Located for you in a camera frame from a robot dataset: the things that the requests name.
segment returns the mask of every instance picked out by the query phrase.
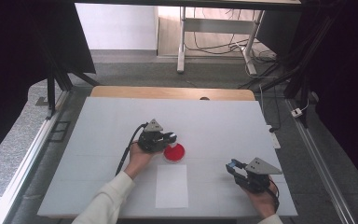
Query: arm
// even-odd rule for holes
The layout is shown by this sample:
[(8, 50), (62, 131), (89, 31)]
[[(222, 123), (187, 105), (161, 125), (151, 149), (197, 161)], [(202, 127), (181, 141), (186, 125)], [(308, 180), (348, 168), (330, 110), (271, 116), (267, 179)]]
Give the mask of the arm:
[[(277, 192), (277, 188), (273, 184), (269, 185), (269, 189), (274, 193)], [(255, 210), (263, 218), (258, 224), (282, 224), (281, 219), (275, 214), (274, 200), (268, 193), (253, 194), (246, 189), (243, 190), (252, 201)]]
[(124, 172), (105, 184), (73, 223), (116, 223), (121, 204), (135, 186), (132, 180), (142, 172), (155, 154), (145, 153), (137, 143), (132, 144), (130, 162)]

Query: sleeve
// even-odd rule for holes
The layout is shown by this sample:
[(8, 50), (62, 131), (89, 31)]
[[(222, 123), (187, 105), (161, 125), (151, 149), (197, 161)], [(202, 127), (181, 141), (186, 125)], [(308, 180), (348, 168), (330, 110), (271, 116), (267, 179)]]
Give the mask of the sleeve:
[(126, 173), (120, 172), (97, 192), (86, 210), (73, 223), (116, 223), (120, 206), (134, 186), (132, 179)]
[(272, 215), (270, 217), (263, 219), (258, 224), (282, 224), (282, 221), (279, 218), (279, 216), (275, 214), (275, 215)]

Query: hand-mounted device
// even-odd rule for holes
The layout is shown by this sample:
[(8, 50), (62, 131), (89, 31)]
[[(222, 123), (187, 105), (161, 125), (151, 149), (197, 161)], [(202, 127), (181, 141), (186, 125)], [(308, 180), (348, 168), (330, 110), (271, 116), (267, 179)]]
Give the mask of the hand-mounted device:
[(139, 132), (141, 128), (144, 128), (141, 135), (138, 139), (138, 146), (142, 151), (148, 153), (154, 153), (164, 150), (168, 144), (174, 143), (176, 141), (175, 133), (162, 133), (163, 128), (159, 125), (155, 119), (152, 119), (149, 123), (141, 124), (133, 133), (132, 138), (124, 151), (123, 157), (121, 158), (118, 168), (116, 170), (116, 175), (121, 171), (124, 161), (127, 158), (127, 155), (130, 152), (130, 147), (133, 142), (133, 138)]
[[(237, 173), (234, 167), (244, 169), (247, 176)], [(235, 183), (242, 188), (247, 189), (253, 194), (267, 192), (271, 195), (275, 203), (275, 212), (278, 210), (279, 190), (275, 183), (269, 178), (269, 175), (281, 175), (281, 170), (260, 158), (255, 158), (249, 164), (232, 159), (230, 163), (226, 164), (226, 168), (230, 174), (234, 175)], [(278, 195), (275, 195), (275, 193), (269, 189), (270, 183), (275, 185)]]

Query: red round object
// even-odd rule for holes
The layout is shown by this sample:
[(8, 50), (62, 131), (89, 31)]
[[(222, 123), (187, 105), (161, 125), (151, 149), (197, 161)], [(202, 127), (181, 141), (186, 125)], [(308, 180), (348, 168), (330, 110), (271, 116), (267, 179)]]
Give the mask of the red round object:
[(168, 145), (164, 150), (164, 157), (168, 162), (179, 162), (185, 156), (185, 148), (179, 143), (171, 147)]

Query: white paper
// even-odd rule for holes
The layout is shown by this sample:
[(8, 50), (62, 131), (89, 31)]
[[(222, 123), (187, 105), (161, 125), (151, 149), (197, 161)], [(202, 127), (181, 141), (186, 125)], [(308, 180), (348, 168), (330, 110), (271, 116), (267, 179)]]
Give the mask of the white paper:
[(156, 185), (156, 208), (188, 207), (187, 166), (159, 165)]

